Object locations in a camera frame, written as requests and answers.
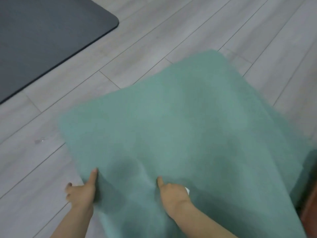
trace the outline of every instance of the teal fabric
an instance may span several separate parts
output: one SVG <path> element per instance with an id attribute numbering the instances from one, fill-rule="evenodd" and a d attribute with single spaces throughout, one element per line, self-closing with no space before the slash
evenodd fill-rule
<path id="1" fill-rule="evenodd" d="M 294 204 L 311 147 L 216 51 L 74 107 L 60 129 L 82 179 L 99 168 L 109 238 L 184 237 L 158 175 L 240 238 L 305 237 Z"/>

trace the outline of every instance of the forearm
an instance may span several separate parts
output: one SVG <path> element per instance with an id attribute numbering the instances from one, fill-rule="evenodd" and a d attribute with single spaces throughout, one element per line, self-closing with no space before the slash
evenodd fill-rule
<path id="1" fill-rule="evenodd" d="M 84 238 L 92 215 L 93 207 L 72 207 L 51 238 Z"/>
<path id="2" fill-rule="evenodd" d="M 188 238 L 237 238 L 189 202 L 181 204 L 173 218 Z"/>

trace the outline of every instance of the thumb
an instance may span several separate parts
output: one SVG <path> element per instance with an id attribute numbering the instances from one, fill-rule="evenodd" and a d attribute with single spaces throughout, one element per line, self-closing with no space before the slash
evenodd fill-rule
<path id="1" fill-rule="evenodd" d="M 95 185 L 96 179 L 97 179 L 97 174 L 98 174 L 98 169 L 94 168 L 90 173 L 90 176 L 89 176 L 87 183 Z"/>
<path id="2" fill-rule="evenodd" d="M 157 178 L 157 182 L 158 182 L 158 187 L 161 189 L 164 186 L 164 181 L 163 181 L 162 176 L 159 176 Z"/>

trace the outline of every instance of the wooden floor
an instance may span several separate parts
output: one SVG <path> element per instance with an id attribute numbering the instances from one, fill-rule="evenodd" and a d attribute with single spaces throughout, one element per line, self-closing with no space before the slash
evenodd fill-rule
<path id="1" fill-rule="evenodd" d="M 94 0 L 120 19 L 0 105 L 0 231 L 49 237 L 81 180 L 56 118 L 199 51 L 223 53 L 267 101 L 317 141 L 317 0 Z M 87 237 L 105 237 L 97 217 Z"/>

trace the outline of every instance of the person's left hand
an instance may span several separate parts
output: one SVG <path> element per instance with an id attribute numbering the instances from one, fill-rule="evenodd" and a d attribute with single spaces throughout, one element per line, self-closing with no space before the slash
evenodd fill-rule
<path id="1" fill-rule="evenodd" d="M 95 168 L 91 171 L 90 176 L 86 184 L 79 186 L 72 186 L 72 183 L 68 183 L 65 188 L 67 193 L 66 200 L 71 202 L 72 208 L 83 208 L 86 211 L 93 212 L 93 199 L 96 192 L 96 179 L 98 169 Z"/>

